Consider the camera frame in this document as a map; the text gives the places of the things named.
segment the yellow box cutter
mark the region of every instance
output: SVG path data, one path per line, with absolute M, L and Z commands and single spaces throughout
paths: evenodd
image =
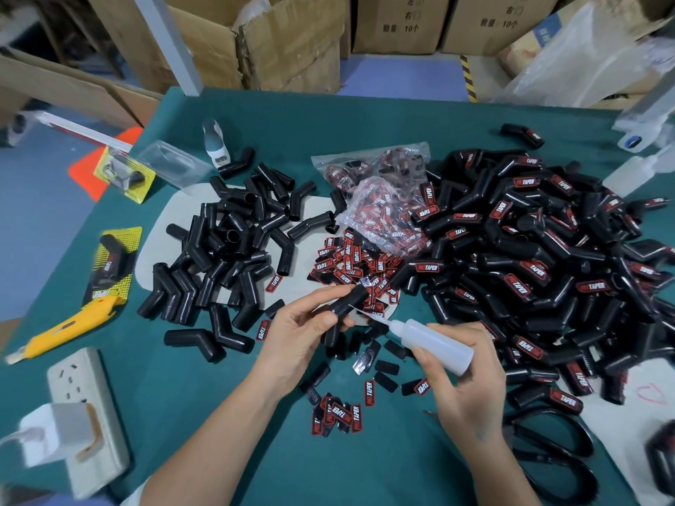
M 95 329 L 112 318 L 115 315 L 115 306 L 122 305 L 124 301 L 124 298 L 116 295 L 94 298 L 78 314 L 34 336 L 27 345 L 5 357 L 6 363 L 12 365 L 24 359 L 32 359 Z

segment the forearm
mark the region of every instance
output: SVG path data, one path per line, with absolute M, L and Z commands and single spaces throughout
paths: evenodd
M 277 400 L 249 376 L 147 482 L 141 506 L 230 504 Z
M 501 436 L 459 448 L 473 476 L 479 506 L 540 506 L 513 453 Z

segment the scissors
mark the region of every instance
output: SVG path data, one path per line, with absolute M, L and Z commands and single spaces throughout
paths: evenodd
M 438 420 L 438 413 L 423 410 L 427 416 Z M 527 419 L 537 416 L 557 416 L 563 420 L 573 431 L 575 439 L 578 440 L 576 447 L 570 449 L 562 446 L 548 437 L 538 433 L 522 423 Z M 515 414 L 505 416 L 502 422 L 502 433 L 504 440 L 511 448 L 514 457 L 519 461 L 522 467 L 524 462 L 544 463 L 558 467 L 567 467 L 577 479 L 576 491 L 568 497 L 562 497 L 548 490 L 541 485 L 531 474 L 523 468 L 525 477 L 530 482 L 534 491 L 543 499 L 553 504 L 559 505 L 587 505 L 595 501 L 598 494 L 598 482 L 593 471 L 584 463 L 583 458 L 593 455 L 593 439 L 587 429 L 573 416 L 556 408 L 530 408 L 518 411 Z M 528 442 L 543 452 L 525 451 L 513 447 L 515 439 Z

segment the glue bottle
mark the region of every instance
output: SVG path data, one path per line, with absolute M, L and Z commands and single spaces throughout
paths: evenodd
M 423 348 L 436 357 L 443 367 L 457 376 L 464 374 L 471 359 L 473 358 L 473 348 L 439 334 L 415 320 L 408 320 L 405 323 L 396 320 L 385 320 L 384 317 L 374 316 L 357 309 L 375 321 L 384 323 L 389 330 L 401 338 L 401 344 L 406 348 Z

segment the orange object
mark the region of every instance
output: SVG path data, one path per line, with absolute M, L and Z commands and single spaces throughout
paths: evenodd
M 122 140 L 127 144 L 136 144 L 136 141 L 139 139 L 142 132 L 143 128 L 140 126 L 131 127 L 117 135 L 115 138 Z M 84 188 L 84 191 L 89 194 L 94 202 L 98 202 L 101 199 L 101 196 L 107 187 L 107 184 L 94 176 L 94 169 L 96 168 L 98 161 L 100 161 L 104 150 L 105 147 L 99 147 L 96 151 L 87 154 L 80 161 L 73 163 L 68 169 L 68 175 L 73 181 Z

